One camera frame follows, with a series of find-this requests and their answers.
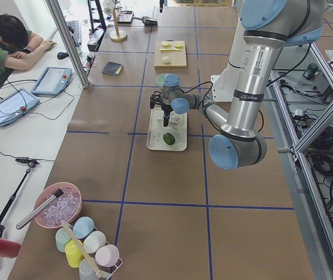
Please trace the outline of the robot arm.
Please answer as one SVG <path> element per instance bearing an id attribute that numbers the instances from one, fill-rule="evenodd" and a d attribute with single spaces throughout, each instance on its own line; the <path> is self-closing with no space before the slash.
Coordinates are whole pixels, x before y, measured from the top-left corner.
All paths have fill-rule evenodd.
<path id="1" fill-rule="evenodd" d="M 170 113 L 199 110 L 220 132 L 209 142 L 212 162 L 224 170 L 259 163 L 266 155 L 264 138 L 254 131 L 266 83 L 284 47 L 310 44 L 322 35 L 325 1 L 244 1 L 239 12 L 244 46 L 233 87 L 233 100 L 225 112 L 209 97 L 185 93 L 179 77 L 167 74 L 159 97 L 164 125 Z"/>

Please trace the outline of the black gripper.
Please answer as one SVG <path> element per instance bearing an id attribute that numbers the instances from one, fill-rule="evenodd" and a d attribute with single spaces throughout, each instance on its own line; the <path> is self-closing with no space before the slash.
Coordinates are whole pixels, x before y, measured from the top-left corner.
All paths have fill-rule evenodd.
<path id="1" fill-rule="evenodd" d="M 164 116 L 163 116 L 163 126 L 167 127 L 169 124 L 169 116 L 170 113 L 172 112 L 172 107 L 168 104 L 163 104 L 162 105 L 162 110 L 164 112 Z"/>

